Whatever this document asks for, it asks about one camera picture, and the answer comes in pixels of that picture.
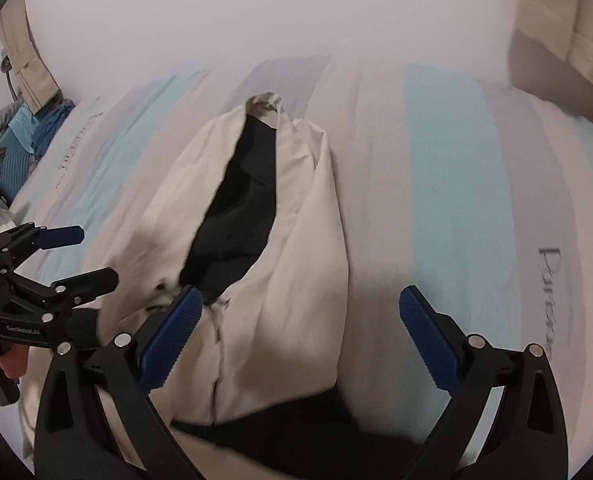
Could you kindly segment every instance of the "striped bedsheet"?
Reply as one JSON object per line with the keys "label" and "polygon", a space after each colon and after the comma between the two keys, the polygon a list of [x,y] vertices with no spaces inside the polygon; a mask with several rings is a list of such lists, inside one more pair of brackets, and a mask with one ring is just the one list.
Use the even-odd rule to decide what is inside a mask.
{"label": "striped bedsheet", "polygon": [[593,453],[593,124],[515,89],[312,57],[197,70],[83,102],[12,210],[79,224],[86,239],[37,253],[22,272],[47,284],[105,265],[199,128],[265,91],[329,135],[350,260],[339,380],[361,424],[422,440],[448,401],[398,319],[399,291],[415,283],[466,333],[543,345],[573,474]]}

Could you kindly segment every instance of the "finger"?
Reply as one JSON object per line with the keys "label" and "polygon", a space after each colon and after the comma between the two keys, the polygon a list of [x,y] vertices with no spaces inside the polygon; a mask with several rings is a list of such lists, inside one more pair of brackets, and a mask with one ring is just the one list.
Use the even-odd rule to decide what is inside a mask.
{"label": "finger", "polygon": [[5,354],[0,357],[1,369],[11,379],[18,379],[28,369],[29,346],[13,344]]}

